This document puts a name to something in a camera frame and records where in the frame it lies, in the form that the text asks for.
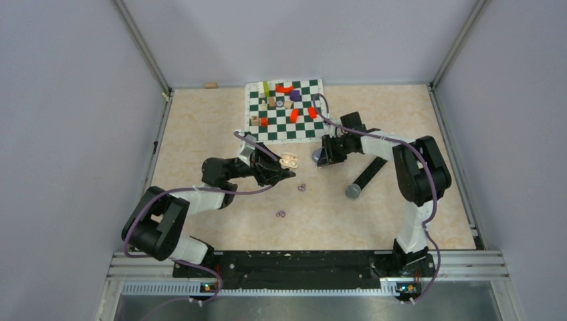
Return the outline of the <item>cream earbud charging case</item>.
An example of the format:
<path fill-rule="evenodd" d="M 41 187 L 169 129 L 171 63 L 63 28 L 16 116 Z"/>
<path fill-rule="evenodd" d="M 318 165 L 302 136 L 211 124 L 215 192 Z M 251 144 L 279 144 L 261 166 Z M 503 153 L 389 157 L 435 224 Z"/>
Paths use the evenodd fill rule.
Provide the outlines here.
<path fill-rule="evenodd" d="M 289 169 L 297 169 L 299 167 L 299 157 L 296 154 L 283 152 L 279 159 L 281 166 Z"/>

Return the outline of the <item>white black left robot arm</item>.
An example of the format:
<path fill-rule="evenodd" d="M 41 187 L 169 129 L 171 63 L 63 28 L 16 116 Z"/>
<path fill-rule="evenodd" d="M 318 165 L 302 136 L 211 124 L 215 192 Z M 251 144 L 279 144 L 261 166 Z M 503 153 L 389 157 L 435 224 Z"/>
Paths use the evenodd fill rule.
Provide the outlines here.
<path fill-rule="evenodd" d="M 253 177 L 264 192 L 280 181 L 295 177 L 279 159 L 253 152 L 248 161 L 240 158 L 208 158 L 201 167 L 201 186 L 166 191 L 150 187 L 125 223 L 121 238 L 145 257 L 189 263 L 198 276 L 214 268 L 213 247 L 194 237 L 184 237 L 187 217 L 228 207 L 240 192 L 231 179 Z"/>

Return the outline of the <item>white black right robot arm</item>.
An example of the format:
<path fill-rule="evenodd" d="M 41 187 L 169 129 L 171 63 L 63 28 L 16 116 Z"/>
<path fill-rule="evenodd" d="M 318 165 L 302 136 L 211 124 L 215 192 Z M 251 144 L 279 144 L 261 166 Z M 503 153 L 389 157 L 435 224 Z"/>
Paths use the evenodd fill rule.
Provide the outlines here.
<path fill-rule="evenodd" d="M 403 226 L 394 239 L 392 267 L 402 276 L 411 275 L 428 254 L 431 240 L 427 226 L 436 215 L 438 200 L 452 184 L 436 140 L 432 136 L 408 139 L 367 129 L 358 112 L 341 117 L 338 124 L 325 122 L 339 132 L 322 137 L 318 167 L 342 163 L 351 153 L 372 155 L 381 166 L 387 162 L 394 165 L 406 205 Z"/>

